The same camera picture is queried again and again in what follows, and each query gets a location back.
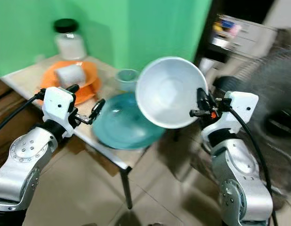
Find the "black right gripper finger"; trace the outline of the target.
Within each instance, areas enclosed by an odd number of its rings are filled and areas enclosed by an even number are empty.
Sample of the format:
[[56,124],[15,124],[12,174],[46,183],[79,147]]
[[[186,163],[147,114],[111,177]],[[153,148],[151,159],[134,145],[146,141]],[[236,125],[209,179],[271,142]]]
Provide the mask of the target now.
[[209,95],[203,88],[198,88],[196,91],[197,95],[197,107],[198,110],[210,111],[211,105],[209,103]]

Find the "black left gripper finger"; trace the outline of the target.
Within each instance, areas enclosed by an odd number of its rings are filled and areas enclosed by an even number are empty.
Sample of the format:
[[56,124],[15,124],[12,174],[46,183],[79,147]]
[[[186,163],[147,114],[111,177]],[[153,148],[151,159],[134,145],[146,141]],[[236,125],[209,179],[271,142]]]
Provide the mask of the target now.
[[100,99],[96,101],[94,107],[91,110],[91,119],[96,119],[101,113],[103,106],[106,104],[106,99]]

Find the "white bowl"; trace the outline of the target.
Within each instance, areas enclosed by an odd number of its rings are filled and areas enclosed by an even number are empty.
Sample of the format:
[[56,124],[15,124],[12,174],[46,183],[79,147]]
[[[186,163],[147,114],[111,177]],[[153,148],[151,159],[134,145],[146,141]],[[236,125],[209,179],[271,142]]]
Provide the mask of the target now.
[[203,73],[192,62],[177,56],[158,58],[141,72],[135,95],[141,113],[164,129],[181,129],[194,123],[197,89],[207,90]]

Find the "orange plate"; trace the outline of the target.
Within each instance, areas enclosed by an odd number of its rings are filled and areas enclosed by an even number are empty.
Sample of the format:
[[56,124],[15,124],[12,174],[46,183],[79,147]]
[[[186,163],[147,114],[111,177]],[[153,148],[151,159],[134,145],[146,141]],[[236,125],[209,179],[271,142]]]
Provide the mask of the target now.
[[56,62],[51,67],[49,67],[49,69],[47,69],[46,72],[43,74],[43,78],[40,83],[40,88],[41,89],[50,87],[63,88],[60,86],[54,71],[58,68],[66,67],[72,64],[81,66],[86,75],[85,85],[80,86],[79,90],[75,93],[76,95],[75,103],[81,104],[87,101],[88,99],[92,99],[102,85],[102,82],[100,81],[100,78],[98,77],[97,74],[96,64],[93,62],[79,62],[79,61]]

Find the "teal glass plate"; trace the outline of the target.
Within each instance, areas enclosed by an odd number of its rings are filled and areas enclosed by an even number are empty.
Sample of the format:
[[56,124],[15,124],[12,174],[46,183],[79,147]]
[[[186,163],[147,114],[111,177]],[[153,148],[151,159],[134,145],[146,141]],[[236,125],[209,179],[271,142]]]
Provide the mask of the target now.
[[92,131],[103,144],[114,149],[145,148],[165,133],[139,110],[135,93],[122,93],[106,100]]

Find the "pale green mug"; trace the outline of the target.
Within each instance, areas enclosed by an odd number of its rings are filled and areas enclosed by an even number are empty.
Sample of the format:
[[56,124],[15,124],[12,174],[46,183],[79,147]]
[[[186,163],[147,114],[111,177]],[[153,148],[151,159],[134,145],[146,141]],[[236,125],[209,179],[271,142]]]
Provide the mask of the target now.
[[118,82],[118,90],[122,92],[135,92],[139,74],[139,71],[134,69],[119,70],[115,75],[115,79]]

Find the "white cup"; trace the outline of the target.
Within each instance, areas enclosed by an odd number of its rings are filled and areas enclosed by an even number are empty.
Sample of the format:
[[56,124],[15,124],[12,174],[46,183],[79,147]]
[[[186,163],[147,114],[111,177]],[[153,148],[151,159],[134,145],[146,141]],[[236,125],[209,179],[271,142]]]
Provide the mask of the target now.
[[86,81],[86,75],[84,70],[79,65],[69,65],[66,67],[60,67],[54,71],[57,76],[58,82],[61,87],[67,88],[72,85],[84,86]]

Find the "brown wooden cabinet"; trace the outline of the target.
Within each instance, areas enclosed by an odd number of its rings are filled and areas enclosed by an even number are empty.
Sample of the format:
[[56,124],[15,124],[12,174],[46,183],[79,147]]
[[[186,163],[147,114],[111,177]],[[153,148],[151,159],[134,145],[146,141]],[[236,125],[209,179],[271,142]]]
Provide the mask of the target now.
[[[6,116],[23,105],[26,99],[0,80],[0,123]],[[34,125],[41,123],[42,114],[29,106],[17,114],[0,130],[0,159],[5,159],[8,147],[20,135],[27,133]]]

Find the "glass jar with black lid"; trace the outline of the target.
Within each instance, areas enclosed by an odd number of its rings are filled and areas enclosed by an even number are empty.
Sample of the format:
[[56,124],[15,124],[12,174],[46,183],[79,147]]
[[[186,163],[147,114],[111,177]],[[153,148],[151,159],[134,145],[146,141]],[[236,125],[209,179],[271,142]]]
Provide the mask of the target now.
[[77,33],[79,24],[76,20],[70,18],[58,19],[54,21],[53,28],[57,32],[54,40],[63,60],[79,61],[87,58],[88,54],[83,38]]

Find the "grey woven chair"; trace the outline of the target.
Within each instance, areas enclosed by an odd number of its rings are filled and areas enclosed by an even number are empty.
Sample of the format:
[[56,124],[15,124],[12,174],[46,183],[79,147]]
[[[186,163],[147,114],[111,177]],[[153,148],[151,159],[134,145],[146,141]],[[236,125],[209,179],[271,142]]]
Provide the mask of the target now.
[[273,209],[280,210],[291,198],[291,27],[277,30],[266,55],[215,77],[212,97],[229,91],[259,97],[248,127],[270,172]]

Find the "grey drawer cabinet with stickers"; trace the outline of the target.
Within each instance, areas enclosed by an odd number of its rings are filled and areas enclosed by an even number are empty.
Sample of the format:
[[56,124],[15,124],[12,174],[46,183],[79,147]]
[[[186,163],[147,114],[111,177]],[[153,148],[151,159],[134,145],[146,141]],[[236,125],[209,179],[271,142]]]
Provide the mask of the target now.
[[262,57],[269,52],[277,30],[264,24],[217,15],[203,57],[223,63],[233,55],[250,59]]

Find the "beige table with metal legs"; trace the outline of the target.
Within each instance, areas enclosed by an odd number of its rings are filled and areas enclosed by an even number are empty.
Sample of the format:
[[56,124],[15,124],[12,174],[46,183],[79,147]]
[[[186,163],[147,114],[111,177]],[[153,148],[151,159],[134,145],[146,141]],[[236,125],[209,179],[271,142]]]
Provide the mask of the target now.
[[[40,90],[40,82],[46,71],[55,63],[61,62],[58,55],[42,59],[32,66],[25,67],[13,73],[8,73],[1,77],[1,81],[12,88],[16,93],[29,99]],[[100,79],[100,88],[94,98],[77,104],[80,114],[88,114],[91,112],[96,101],[100,98],[109,99],[121,93],[120,86],[115,79],[118,69],[104,63],[94,57],[87,57],[85,62],[93,62],[96,65],[97,75]],[[133,207],[133,198],[135,193],[132,192],[129,182],[129,173],[137,162],[143,157],[147,148],[140,149],[112,149],[102,144],[96,134],[93,132],[91,125],[81,124],[74,132],[74,137],[83,140],[87,146],[87,150],[98,153],[106,159],[107,163],[113,165],[113,169],[120,174],[122,182],[122,198],[128,203],[128,208]]]

